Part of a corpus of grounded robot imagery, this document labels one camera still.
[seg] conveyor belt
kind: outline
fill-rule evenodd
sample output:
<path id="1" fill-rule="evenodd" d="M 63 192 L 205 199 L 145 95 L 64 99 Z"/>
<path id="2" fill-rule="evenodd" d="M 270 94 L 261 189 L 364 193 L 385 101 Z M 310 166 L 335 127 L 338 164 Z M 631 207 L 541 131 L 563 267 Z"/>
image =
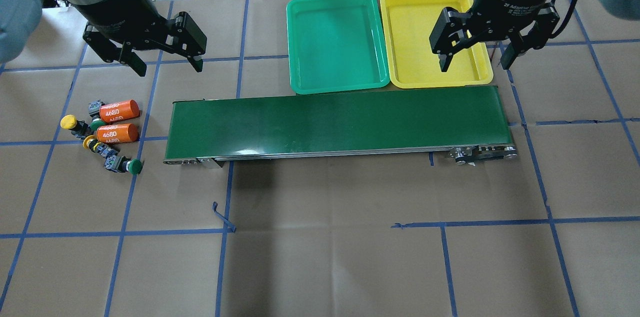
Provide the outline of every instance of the conveyor belt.
<path id="1" fill-rule="evenodd" d="M 513 144 L 495 86 L 195 100 L 173 104 L 164 163 L 455 148 L 464 163 L 514 157 Z"/>

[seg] cylindrical battery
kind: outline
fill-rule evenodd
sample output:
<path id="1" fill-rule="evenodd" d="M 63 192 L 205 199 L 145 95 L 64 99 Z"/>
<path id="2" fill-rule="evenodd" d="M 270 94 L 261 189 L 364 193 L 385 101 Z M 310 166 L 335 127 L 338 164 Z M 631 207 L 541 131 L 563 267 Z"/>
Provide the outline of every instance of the cylindrical battery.
<path id="1" fill-rule="evenodd" d="M 100 118 L 106 123 L 135 119 L 138 116 L 140 116 L 140 108 L 133 99 L 100 107 Z"/>
<path id="2" fill-rule="evenodd" d="M 138 128 L 133 123 L 103 125 L 95 134 L 98 141 L 105 144 L 121 144 L 138 140 Z"/>

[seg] cable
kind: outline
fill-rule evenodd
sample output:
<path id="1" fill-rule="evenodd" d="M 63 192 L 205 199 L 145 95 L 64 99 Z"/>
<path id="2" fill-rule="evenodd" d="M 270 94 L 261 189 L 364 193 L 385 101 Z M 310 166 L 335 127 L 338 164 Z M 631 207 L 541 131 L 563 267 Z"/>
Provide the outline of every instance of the cable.
<path id="1" fill-rule="evenodd" d="M 571 16 L 574 14 L 574 10 L 576 9 L 576 4 L 578 4 L 578 0 L 571 0 L 571 4 L 569 5 L 569 10 L 567 10 L 566 15 L 564 16 L 564 20 L 560 25 L 560 28 L 558 28 L 556 32 L 551 33 L 552 39 L 555 39 L 555 37 L 558 37 L 562 33 L 562 31 L 565 30 L 567 25 L 569 25 L 569 20 L 571 20 Z"/>

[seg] plastic tray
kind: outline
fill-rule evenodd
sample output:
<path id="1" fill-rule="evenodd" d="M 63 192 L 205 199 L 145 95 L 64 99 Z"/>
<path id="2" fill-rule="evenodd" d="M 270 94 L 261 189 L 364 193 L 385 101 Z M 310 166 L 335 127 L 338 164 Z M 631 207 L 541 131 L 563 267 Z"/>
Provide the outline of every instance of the plastic tray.
<path id="1" fill-rule="evenodd" d="M 295 93 L 374 89 L 389 83 L 377 0 L 291 0 L 286 28 Z"/>
<path id="2" fill-rule="evenodd" d="M 487 46 L 458 52 L 441 72 L 429 35 L 442 9 L 466 12 L 473 0 L 380 0 L 391 82 L 401 89 L 485 85 L 494 78 Z"/>

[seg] blue tape grid line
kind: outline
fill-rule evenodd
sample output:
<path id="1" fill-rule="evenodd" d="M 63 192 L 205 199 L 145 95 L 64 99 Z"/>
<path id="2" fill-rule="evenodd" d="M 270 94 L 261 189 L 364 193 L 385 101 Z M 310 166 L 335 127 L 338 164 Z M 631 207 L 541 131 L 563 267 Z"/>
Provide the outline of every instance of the blue tape grid line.
<path id="1" fill-rule="evenodd" d="M 606 39 L 602 41 L 567 41 L 567 42 L 547 42 L 545 46 L 586 46 L 588 44 L 594 45 L 610 45 L 610 44 L 637 44 L 640 42 L 640 38 L 634 39 Z M 498 45 L 486 45 L 487 49 L 496 48 Z"/>
<path id="2" fill-rule="evenodd" d="M 80 65 L 82 64 L 83 59 L 85 58 L 85 54 L 87 53 L 87 44 L 82 48 L 82 53 L 80 54 L 80 59 L 75 67 L 75 72 L 73 73 L 73 80 L 71 80 L 71 86 L 69 87 L 69 91 L 66 94 L 66 100 L 64 101 L 64 107 L 62 107 L 62 112 L 60 113 L 60 119 L 65 116 L 67 112 L 67 108 L 69 107 L 69 101 L 71 101 L 71 94 L 76 87 L 76 81 L 78 80 L 78 74 L 80 73 Z M 53 135 L 53 143 L 50 145 L 48 149 L 48 153 L 46 154 L 46 159 L 44 162 L 44 166 L 42 167 L 42 172 L 40 174 L 40 178 L 38 181 L 38 187 L 36 188 L 35 194 L 33 196 L 33 200 L 31 201 L 31 205 L 29 207 L 29 214 L 27 214 L 26 221 L 24 222 L 24 227 L 22 228 L 22 235 L 26 235 L 27 230 L 29 229 L 29 225 L 32 221 L 32 217 L 34 216 L 34 211 L 36 208 L 36 204 L 38 203 L 38 198 L 40 196 L 40 192 L 42 189 L 42 184 L 44 182 L 45 176 L 47 175 L 47 169 L 51 162 L 51 156 L 53 155 L 53 149 L 55 147 L 55 142 L 58 140 L 58 135 L 60 134 L 60 124 L 57 123 L 55 127 L 55 133 Z M 7 292 L 9 291 L 9 286 L 11 285 L 11 280 L 14 276 L 14 271 L 16 271 L 16 265 L 18 264 L 18 259 L 20 258 L 20 252 L 23 249 L 23 244 L 25 243 L 25 237 L 21 236 L 18 241 L 18 247 L 15 250 L 15 254 L 13 255 L 13 261 L 11 262 L 11 267 L 9 269 L 9 273 L 6 278 L 6 282 L 4 283 L 4 288 L 2 289 L 2 295 L 0 296 L 0 311 L 5 304 L 5 299 L 7 298 Z"/>
<path id="3" fill-rule="evenodd" d="M 413 222 L 396 223 L 391 228 L 452 228 L 452 227 L 478 227 L 478 226 L 521 226 L 521 225 L 546 225 L 546 224 L 594 224 L 604 222 L 640 222 L 640 216 L 612 216 L 612 217 L 571 217 L 554 219 L 503 219 L 487 221 L 437 221 L 437 222 Z"/>
<path id="4" fill-rule="evenodd" d="M 610 123 L 622 123 L 625 121 L 627 123 L 638 123 L 640 122 L 640 118 L 614 118 L 608 120 L 598 120 L 598 119 L 576 119 L 575 121 L 537 121 L 535 123 L 536 126 L 554 126 L 554 125 L 565 125 L 565 124 L 610 124 Z"/>
<path id="5" fill-rule="evenodd" d="M 238 80 L 235 85 L 235 98 L 240 98 L 242 92 L 242 73 L 245 61 L 245 41 L 247 40 L 247 16 L 249 16 L 249 0 L 244 0 L 244 14 L 242 16 L 242 38 L 240 40 L 240 63 L 238 64 Z M 229 162 L 229 174 L 226 179 L 226 201 L 224 203 L 224 217 L 229 219 L 231 210 L 231 189 L 234 179 L 234 162 Z M 217 287 L 215 288 L 215 317 L 220 317 L 222 306 L 222 282 L 225 272 L 225 259 L 227 257 L 227 238 L 228 230 L 222 233 L 222 242 L 220 245 L 220 259 L 217 268 Z"/>
<path id="6" fill-rule="evenodd" d="M 167 13 L 167 19 L 171 18 L 171 13 L 174 9 L 174 1 L 172 0 L 169 3 L 169 12 Z M 137 159 L 140 160 L 142 157 L 142 150 L 145 146 L 145 137 L 147 134 L 147 127 L 149 126 L 149 117 L 151 116 L 151 109 L 153 108 L 154 95 L 156 94 L 156 85 L 158 84 L 158 75 L 160 74 L 160 64 L 162 62 L 163 51 L 158 52 L 158 58 L 155 63 L 155 72 L 153 74 L 153 83 L 151 83 L 151 92 L 149 93 L 149 102 L 147 103 L 146 112 L 144 114 L 144 124 L 142 125 L 142 131 L 140 132 L 140 142 L 137 148 Z M 112 299 L 114 298 L 114 288 L 116 283 L 116 278 L 118 277 L 118 267 L 120 265 L 120 258 L 122 255 L 122 245 L 124 243 L 125 232 L 127 230 L 127 222 L 129 220 L 129 213 L 131 210 L 131 202 L 133 200 L 133 192 L 136 188 L 136 181 L 138 180 L 138 175 L 134 175 L 131 178 L 131 185 L 128 189 L 128 196 L 126 197 L 126 207 L 124 210 L 124 217 L 122 217 L 122 226 L 120 228 L 119 238 L 118 238 L 118 248 L 116 249 L 116 257 L 113 262 L 113 270 L 111 272 L 111 279 L 109 282 L 109 292 L 107 294 L 107 301 L 104 307 L 104 317 L 108 317 L 111 307 L 112 307 Z"/>
<path id="7" fill-rule="evenodd" d="M 140 137 L 138 142 L 145 141 L 166 141 L 169 137 L 166 135 L 158 135 L 156 137 Z M 82 139 L 71 139 L 68 141 L 16 141 L 16 142 L 0 142 L 0 148 L 5 146 L 51 146 L 51 145 L 81 145 Z"/>
<path id="8" fill-rule="evenodd" d="M 505 46 L 503 46 L 502 42 L 499 43 L 500 52 L 505 53 Z M 553 244 L 555 245 L 555 251 L 558 255 L 558 260 L 560 262 L 560 269 L 562 270 L 562 276 L 564 278 L 564 285 L 567 290 L 567 294 L 569 296 L 569 302 L 571 303 L 571 309 L 573 310 L 574 317 L 580 317 L 580 312 L 578 311 L 578 304 L 576 303 L 576 297 L 574 295 L 574 289 L 571 285 L 571 280 L 569 278 L 569 272 L 567 272 L 567 264 L 565 263 L 565 256 L 562 252 L 562 247 L 560 246 L 560 239 L 558 238 L 558 231 L 556 230 L 556 224 L 554 223 L 554 216 L 551 212 L 551 206 L 549 206 L 548 198 L 547 198 L 547 190 L 545 188 L 545 183 L 542 180 L 542 174 L 540 172 L 540 165 L 538 164 L 538 158 L 536 156 L 536 151 L 533 147 L 533 142 L 531 139 L 531 134 L 529 128 L 527 126 L 527 121 L 524 116 L 524 110 L 522 109 L 522 104 L 520 98 L 518 96 L 518 89 L 516 89 L 514 82 L 514 74 L 510 69 L 507 69 L 507 76 L 509 78 L 509 82 L 511 84 L 511 90 L 513 91 L 513 97 L 516 100 L 516 104 L 518 105 L 518 112 L 521 118 L 522 128 L 524 129 L 526 144 L 528 144 L 528 150 L 531 155 L 531 160 L 533 162 L 533 167 L 535 170 L 535 176 L 537 177 L 537 184 L 540 189 L 540 194 L 542 194 L 542 201 L 544 202 L 544 208 L 546 209 L 546 218 L 548 220 L 549 227 L 551 229 L 551 235 L 553 236 Z"/>
<path id="9" fill-rule="evenodd" d="M 227 62 L 227 61 L 240 61 L 243 57 L 215 57 L 215 58 L 203 58 L 204 62 Z M 289 58 L 288 54 L 275 54 L 275 55 L 251 55 L 244 57 L 245 60 L 278 60 L 282 58 Z M 174 65 L 174 64 L 188 64 L 186 59 L 176 59 L 169 61 L 156 61 L 155 64 L 160 65 Z M 108 67 L 123 67 L 119 63 L 101 63 L 101 64 L 85 64 L 80 66 L 80 69 L 103 69 Z M 24 67 L 24 68 L 0 68 L 0 73 L 16 73 L 16 72 L 29 72 L 29 71 L 52 71 L 52 70 L 73 70 L 76 66 L 53 66 L 53 67 Z"/>
<path id="10" fill-rule="evenodd" d="M 226 228 L 194 228 L 166 230 L 106 230 L 98 232 L 44 232 L 44 233 L 4 233 L 0 240 L 10 238 L 63 238 L 63 237 L 119 237 L 124 236 L 174 236 L 174 235 L 215 235 L 222 234 Z"/>
<path id="11" fill-rule="evenodd" d="M 578 9 L 574 10 L 573 14 L 575 15 L 575 19 L 578 21 L 578 25 L 580 26 L 580 30 L 582 31 L 582 34 L 584 35 L 584 39 L 587 42 L 587 46 L 589 47 L 589 52 L 591 53 L 591 57 L 593 58 L 593 62 L 595 64 L 596 68 L 598 69 L 599 76 L 602 79 L 602 83 L 604 84 L 604 87 L 606 89 L 606 93 L 608 93 L 608 97 L 611 100 L 611 104 L 613 105 L 613 108 L 615 109 L 615 113 L 617 114 L 617 118 L 620 120 L 620 123 L 622 124 L 622 129 L 624 130 L 624 134 L 626 134 L 626 138 L 629 140 L 629 145 L 631 146 L 631 150 L 633 151 L 633 155 L 635 156 L 635 160 L 636 160 L 638 166 L 640 166 L 640 153 L 638 153 L 638 148 L 636 147 L 636 143 L 634 142 L 633 137 L 631 137 L 631 132 L 629 131 L 629 127 L 627 126 L 627 122 L 625 121 L 625 118 L 622 115 L 622 111 L 620 110 L 618 102 L 616 101 L 616 98 L 613 95 L 613 91 L 611 90 L 609 82 L 607 82 L 607 77 L 605 76 L 604 71 L 602 69 L 602 66 L 601 66 L 601 64 L 600 64 L 600 62 L 598 60 L 598 55 L 596 55 L 596 51 L 594 49 L 594 45 L 592 44 L 592 41 L 589 39 L 589 34 L 587 34 L 587 30 L 585 28 L 585 25 L 583 24 L 583 21 L 580 18 L 580 14 L 578 13 Z"/>
<path id="12" fill-rule="evenodd" d="M 625 121 L 626 123 L 640 123 L 640 118 L 614 118 L 607 120 L 599 120 L 599 119 L 576 119 L 574 121 L 537 121 L 535 123 L 536 126 L 555 126 L 555 125 L 568 125 L 568 124 L 609 124 L 609 123 L 621 123 L 621 121 Z M 509 127 L 518 126 L 520 123 L 518 122 L 509 122 Z M 154 137 L 140 137 L 138 141 L 167 141 L 169 137 L 167 135 L 157 135 Z M 15 142 L 0 142 L 0 148 L 9 147 L 9 146 L 51 146 L 51 145 L 81 145 L 82 140 L 80 139 L 72 139 L 68 141 L 15 141 Z M 429 161 L 430 165 L 434 166 L 434 153 L 432 151 L 429 152 Z"/>
<path id="13" fill-rule="evenodd" d="M 447 244 L 447 232 L 444 226 L 440 227 L 440 236 L 442 239 L 442 254 L 444 256 L 444 269 L 446 272 L 446 284 L 448 285 L 448 299 L 451 302 L 451 315 L 458 317 L 458 308 L 456 306 L 456 294 L 453 290 L 453 277 L 451 276 L 451 262 L 449 259 L 449 245 Z"/>

